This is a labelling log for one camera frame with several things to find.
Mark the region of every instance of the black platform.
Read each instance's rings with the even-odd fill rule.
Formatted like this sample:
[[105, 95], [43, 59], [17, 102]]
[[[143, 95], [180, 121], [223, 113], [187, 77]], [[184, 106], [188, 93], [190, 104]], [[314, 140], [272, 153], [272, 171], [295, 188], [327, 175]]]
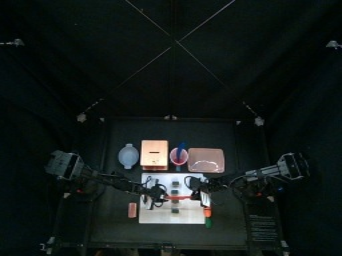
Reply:
[[[180, 142], [187, 148], [220, 148], [224, 174], [243, 173], [268, 165], [263, 130], [250, 121], [112, 119], [89, 129], [77, 145], [84, 162], [104, 173], [121, 172], [140, 182], [139, 163], [124, 170], [117, 153], [127, 143], [140, 151], [142, 140], [168, 140], [170, 149]], [[139, 224], [128, 219], [128, 203], [139, 197], [100, 187], [103, 194], [89, 203], [63, 199], [57, 232], [60, 246], [87, 248], [163, 248], [248, 250], [243, 204], [231, 191], [216, 192], [212, 200], [212, 227], [192, 224]]]

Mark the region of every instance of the red object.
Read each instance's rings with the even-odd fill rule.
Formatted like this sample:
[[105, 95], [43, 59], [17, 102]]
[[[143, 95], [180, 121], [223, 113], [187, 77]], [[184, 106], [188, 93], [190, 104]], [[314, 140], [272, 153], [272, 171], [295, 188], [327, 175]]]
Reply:
[[190, 199], [191, 196], [166, 196], [164, 199], [167, 200], [184, 200], [184, 199]]
[[136, 217], [136, 203], [128, 204], [128, 218]]
[[211, 217], [211, 207], [204, 207], [204, 208], [203, 208], [203, 213], [204, 213], [204, 216], [206, 216], [207, 218], [210, 218], [210, 217]]

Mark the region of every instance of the orange box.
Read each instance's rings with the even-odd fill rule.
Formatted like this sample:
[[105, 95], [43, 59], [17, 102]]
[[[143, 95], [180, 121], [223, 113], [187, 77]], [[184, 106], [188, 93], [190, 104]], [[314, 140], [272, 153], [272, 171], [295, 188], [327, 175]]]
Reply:
[[166, 171], [168, 169], [167, 140], [143, 140], [140, 152], [143, 170]]

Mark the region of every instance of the black wall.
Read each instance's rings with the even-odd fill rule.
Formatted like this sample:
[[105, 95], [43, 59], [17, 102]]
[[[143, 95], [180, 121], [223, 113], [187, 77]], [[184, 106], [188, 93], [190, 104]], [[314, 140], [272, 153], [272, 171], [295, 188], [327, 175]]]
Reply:
[[296, 83], [298, 89], [267, 122], [272, 161], [286, 152], [311, 158], [311, 178], [282, 200], [288, 244], [295, 255], [338, 255], [341, 249], [342, 52]]
[[53, 150], [71, 150], [76, 126], [11, 52], [0, 59], [0, 255], [37, 255], [57, 200], [44, 165]]

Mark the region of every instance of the ceiling wire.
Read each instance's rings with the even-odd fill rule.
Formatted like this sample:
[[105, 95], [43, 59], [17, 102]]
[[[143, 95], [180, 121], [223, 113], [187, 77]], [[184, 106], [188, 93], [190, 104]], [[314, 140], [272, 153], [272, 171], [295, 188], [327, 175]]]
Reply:
[[146, 19], [150, 20], [150, 22], [164, 32], [164, 34], [167, 36], [171, 36], [167, 31], [156, 24], [156, 22], [143, 13], [143, 11], [128, 1], [125, 0], [125, 2], [132, 6], [132, 8], [146, 17]]
[[178, 41], [182, 42], [234, 2], [228, 2]]
[[[159, 30], [163, 31], [163, 33], [171, 37], [170, 33], [158, 25], [158, 23], [143, 13], [143, 11], [128, 1], [125, 2], [131, 5], [131, 7], [144, 16], [144, 18], [159, 28]], [[230, 86], [219, 79], [219, 77], [214, 74], [214, 72], [208, 69], [208, 67], [199, 61], [199, 59], [195, 57], [195, 55], [190, 52], [190, 50], [180, 44], [180, 42], [235, 2], [235, 0], [230, 1], [179, 40], [175, 40], [175, 43], [180, 46], [180, 48], [190, 54], [190, 56], [194, 58], [194, 60], [199, 63], [199, 65], [204, 68], [204, 70], [210, 73], [210, 75], [214, 77], [214, 79], [219, 82], [220, 85], [223, 85], [226, 88], [230, 88]], [[171, 49], [172, 47], [168, 47], [160, 54], [156, 55], [156, 57], [139, 69], [135, 71], [135, 73], [117, 85], [115, 88], [105, 94], [104, 97], [101, 97], [81, 113], [80, 115], [84, 115], [103, 100], [104, 98], [111, 95], [115, 90], [121, 87], [131, 78], [146, 69], [147, 66]], [[238, 95], [235, 94], [234, 90], [230, 89], [234, 97], [239, 99]], [[248, 109], [248, 111], [252, 113], [255, 117], [259, 118], [258, 113], [254, 111], [254, 109], [250, 107], [250, 105], [242, 101], [243, 106]]]

